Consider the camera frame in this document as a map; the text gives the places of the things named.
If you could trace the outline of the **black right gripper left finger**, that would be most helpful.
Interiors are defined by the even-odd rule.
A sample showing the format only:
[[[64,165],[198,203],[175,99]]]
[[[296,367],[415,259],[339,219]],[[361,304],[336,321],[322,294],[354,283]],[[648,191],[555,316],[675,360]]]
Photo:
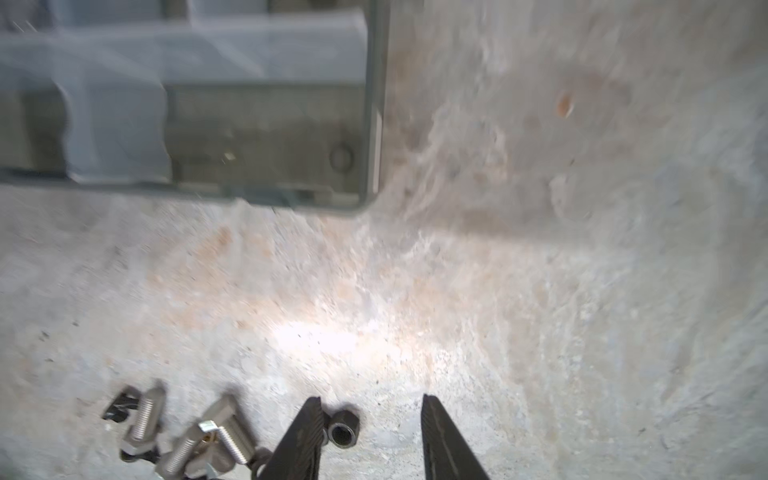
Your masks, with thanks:
[[[317,480],[325,444],[326,413],[321,398],[309,397],[257,478]]]

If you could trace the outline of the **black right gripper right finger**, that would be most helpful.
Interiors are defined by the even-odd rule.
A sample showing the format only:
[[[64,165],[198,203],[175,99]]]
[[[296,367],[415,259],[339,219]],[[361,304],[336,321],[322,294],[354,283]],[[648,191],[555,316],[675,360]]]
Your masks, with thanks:
[[[420,418],[426,480],[489,479],[437,396],[423,395]]]

